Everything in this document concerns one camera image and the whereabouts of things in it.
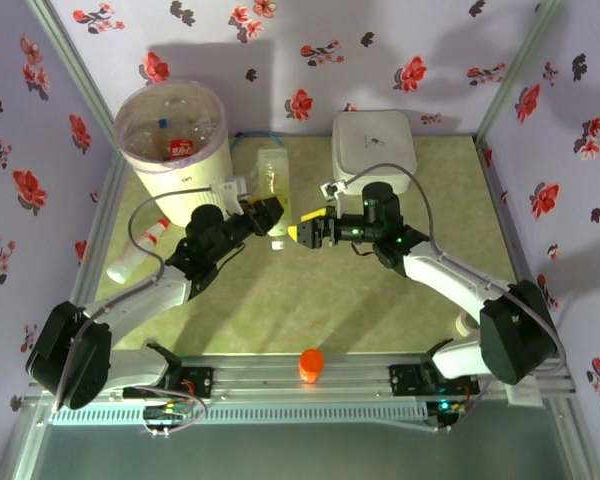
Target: blue cable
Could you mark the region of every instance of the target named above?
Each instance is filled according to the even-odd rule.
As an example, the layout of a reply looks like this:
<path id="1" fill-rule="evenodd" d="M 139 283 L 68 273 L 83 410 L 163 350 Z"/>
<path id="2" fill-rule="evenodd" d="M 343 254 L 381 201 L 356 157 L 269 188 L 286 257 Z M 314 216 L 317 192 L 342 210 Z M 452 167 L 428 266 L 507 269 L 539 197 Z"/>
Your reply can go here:
<path id="1" fill-rule="evenodd" d="M 276 142 L 281 147 L 284 147 L 284 143 L 280 140 L 276 135 L 271 132 L 265 132 L 264 130 L 249 130 L 237 136 L 233 142 L 231 142 L 231 146 L 229 147 L 229 151 L 232 152 L 233 149 L 238 145 L 242 140 L 247 137 L 269 137 L 271 140 Z"/>

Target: white box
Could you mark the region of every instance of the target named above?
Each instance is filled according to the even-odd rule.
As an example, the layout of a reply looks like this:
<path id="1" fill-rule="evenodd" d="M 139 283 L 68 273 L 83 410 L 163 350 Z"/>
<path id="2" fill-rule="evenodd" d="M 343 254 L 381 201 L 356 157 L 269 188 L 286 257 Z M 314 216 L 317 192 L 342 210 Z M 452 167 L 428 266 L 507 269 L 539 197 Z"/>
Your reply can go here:
<path id="1" fill-rule="evenodd" d="M 333 175 L 336 181 L 349 180 L 379 163 L 394 163 L 416 172 L 416 153 L 407 117 L 395 110 L 342 112 L 336 115 L 332 133 Z M 345 193 L 362 195 L 372 182 L 385 182 L 396 194 L 404 193 L 411 179 L 390 167 L 381 167 L 353 182 Z"/>

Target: orange cup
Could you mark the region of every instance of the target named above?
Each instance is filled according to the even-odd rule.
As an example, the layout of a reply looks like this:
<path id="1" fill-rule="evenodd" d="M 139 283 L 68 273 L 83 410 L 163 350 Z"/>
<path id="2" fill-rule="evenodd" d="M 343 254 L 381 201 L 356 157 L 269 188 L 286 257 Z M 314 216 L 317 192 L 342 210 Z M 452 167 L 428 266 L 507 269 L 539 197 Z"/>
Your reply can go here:
<path id="1" fill-rule="evenodd" d="M 324 357 L 315 348 L 305 350 L 298 362 L 300 378 L 307 383 L 315 383 L 324 368 Z"/>

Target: metal frame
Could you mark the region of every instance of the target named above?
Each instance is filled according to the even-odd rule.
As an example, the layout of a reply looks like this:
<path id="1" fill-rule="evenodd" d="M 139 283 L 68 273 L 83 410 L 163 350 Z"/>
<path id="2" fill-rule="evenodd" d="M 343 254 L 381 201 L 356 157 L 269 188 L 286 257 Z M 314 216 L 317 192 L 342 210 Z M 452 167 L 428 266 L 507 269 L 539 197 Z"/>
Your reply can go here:
<path id="1" fill-rule="evenodd" d="M 530 30 L 525 42 L 514 58 L 507 77 L 501 85 L 491 107 L 487 111 L 483 122 L 476 134 L 476 141 L 482 142 L 489 129 L 495 122 L 498 113 L 509 98 L 515 80 L 526 67 L 533 51 L 541 42 L 547 26 L 562 0 L 546 0 L 542 2 L 536 21 Z M 114 143 L 113 125 L 111 114 L 104 104 L 91 77 L 86 71 L 79 55 L 75 51 L 68 35 L 57 18 L 54 9 L 46 0 L 27 0 L 27 3 L 41 21 L 49 38 L 56 46 L 63 62 L 67 66 L 72 78 L 85 97 L 85 100 L 96 115 L 102 129 L 109 140 Z M 93 300 L 95 297 L 99 277 L 106 257 L 108 240 L 113 229 L 118 205 L 126 183 L 128 168 L 122 157 L 117 154 L 107 177 L 105 189 L 101 197 L 96 219 L 89 238 L 89 258 L 80 270 L 72 299 L 79 303 Z M 499 199 L 493 198 L 494 185 L 487 180 L 494 205 L 499 205 Z M 524 265 L 521 253 L 516 249 L 515 230 L 512 230 L 502 220 L 502 212 L 498 211 L 507 250 L 510 254 L 516 276 L 523 277 Z M 341 406 L 357 410 L 340 411 L 332 413 L 331 421 L 384 421 L 392 425 L 407 426 L 430 430 L 420 425 L 405 423 L 399 420 L 409 420 L 407 415 L 422 414 L 421 404 L 414 398 L 403 397 L 396 399 L 391 396 L 388 384 L 387 366 L 392 363 L 414 363 L 419 355 L 348 355 L 341 358 L 330 358 L 327 368 L 316 385 L 307 386 L 298 379 L 296 356 L 217 356 L 217 357 L 190 357 L 185 359 L 185 365 L 211 365 L 216 371 L 214 393 L 209 402 L 212 410 L 217 413 L 217 422 L 245 421 L 252 423 L 253 418 L 232 418 L 236 412 L 253 412 L 257 410 L 262 416 L 258 421 L 267 421 L 264 416 L 270 412 L 289 412 L 299 408 L 309 409 L 339 409 Z M 556 428 L 561 440 L 562 448 L 573 479 L 600 479 L 600 467 L 593 450 L 591 439 L 584 427 L 582 412 L 577 403 L 575 390 L 568 372 L 555 377 L 539 379 L 539 387 L 544 398 L 548 399 L 552 414 L 555 418 Z M 109 392 L 99 396 L 88 408 L 100 409 L 104 421 L 111 412 L 118 413 L 117 421 L 125 420 L 124 415 L 133 417 L 129 413 L 134 409 L 140 411 L 144 408 L 142 401 L 122 401 L 121 392 Z M 504 386 L 500 382 L 493 382 L 486 399 L 506 398 Z M 440 400 L 440 397 L 431 397 L 431 400 Z M 63 423 L 60 413 L 51 414 L 52 396 L 42 390 L 40 385 L 31 384 L 25 397 L 25 407 L 21 411 L 18 423 L 12 435 L 0 469 L 0 479 L 28 480 L 34 473 L 39 452 L 44 448 L 47 438 L 46 429 L 49 423 L 60 425 Z M 391 408 L 405 408 L 402 419 L 395 417 Z M 275 418 L 275 421 L 288 422 L 289 418 Z M 317 420 L 322 418 L 302 418 L 301 421 Z"/>

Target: floral wallpaper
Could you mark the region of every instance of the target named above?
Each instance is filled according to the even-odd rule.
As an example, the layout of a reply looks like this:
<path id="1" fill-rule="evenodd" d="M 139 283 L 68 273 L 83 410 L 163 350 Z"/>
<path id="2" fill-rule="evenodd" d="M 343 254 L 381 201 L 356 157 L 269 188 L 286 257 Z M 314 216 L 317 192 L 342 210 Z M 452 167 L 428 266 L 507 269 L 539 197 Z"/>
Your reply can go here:
<path id="1" fill-rule="evenodd" d="M 106 20 L 93 15 L 94 25 Z M 112 156 L 33 13 L 0 2 L 0 461 L 26 397 L 28 354 L 88 255 Z"/>
<path id="2" fill-rule="evenodd" d="M 483 148 L 506 193 L 499 208 L 515 249 L 565 344 L 600 460 L 600 0 L 562 2 Z"/>
<path id="3" fill-rule="evenodd" d="M 112 114 L 143 85 L 197 78 L 231 134 L 321 135 L 348 105 L 474 133 L 538 2 L 51 0 Z"/>

